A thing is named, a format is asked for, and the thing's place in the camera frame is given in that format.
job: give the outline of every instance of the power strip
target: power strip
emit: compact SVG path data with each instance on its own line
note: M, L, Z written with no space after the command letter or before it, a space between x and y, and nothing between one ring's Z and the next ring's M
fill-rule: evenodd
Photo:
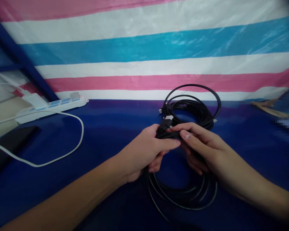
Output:
M66 99L61 99L57 101L53 101L48 103L46 107L40 108L40 109L35 109L34 107L27 107L25 109L22 109L17 113L16 116L22 116L17 119L15 119L18 123L24 124L45 116L53 115L55 112L62 112L66 111L69 109L73 109L76 107L82 107L89 102L88 99L85 97L81 96L78 99L71 99L71 98L66 98Z

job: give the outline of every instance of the blue metal frame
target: blue metal frame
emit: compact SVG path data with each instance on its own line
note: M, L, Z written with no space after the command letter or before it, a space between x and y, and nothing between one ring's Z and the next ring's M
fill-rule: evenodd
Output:
M0 48L14 63L14 65L0 67L0 72L19 69L48 101L59 99L1 23Z

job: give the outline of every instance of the white stripe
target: white stripe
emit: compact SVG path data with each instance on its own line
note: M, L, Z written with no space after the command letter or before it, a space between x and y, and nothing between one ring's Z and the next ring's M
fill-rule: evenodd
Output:
M256 92L217 92L223 101L242 101L246 99L264 98L272 99L279 97L288 88L263 87ZM57 92L59 98L68 98L74 91ZM137 99L137 100L164 100L169 90L80 90L80 95L88 99ZM173 96L189 94L200 100L216 100L210 92L175 91Z
M37 66L45 79L87 76L279 73L289 68L289 53Z
M186 0L86 16L2 23L16 43L110 39L245 25L289 16L285 0Z

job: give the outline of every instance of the wall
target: wall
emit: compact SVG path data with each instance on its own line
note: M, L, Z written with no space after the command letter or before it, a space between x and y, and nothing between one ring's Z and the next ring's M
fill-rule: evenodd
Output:
M222 100L272 99L289 87L285 0L0 0L0 22L60 98L164 99L198 83Z
M21 109L29 107L30 105L20 97L13 97L6 101L0 102L0 121L16 116L16 113ZM15 120L0 124L0 136L17 127Z

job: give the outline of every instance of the pink stripe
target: pink stripe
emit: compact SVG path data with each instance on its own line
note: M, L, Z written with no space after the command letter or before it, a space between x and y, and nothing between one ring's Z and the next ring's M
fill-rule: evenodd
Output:
M281 73L107 76L48 79L54 92L76 90L172 90L177 86L196 83L217 92L254 92L261 87L289 87L289 69ZM202 88L183 90L203 92Z
M0 0L0 21L49 20L181 0Z

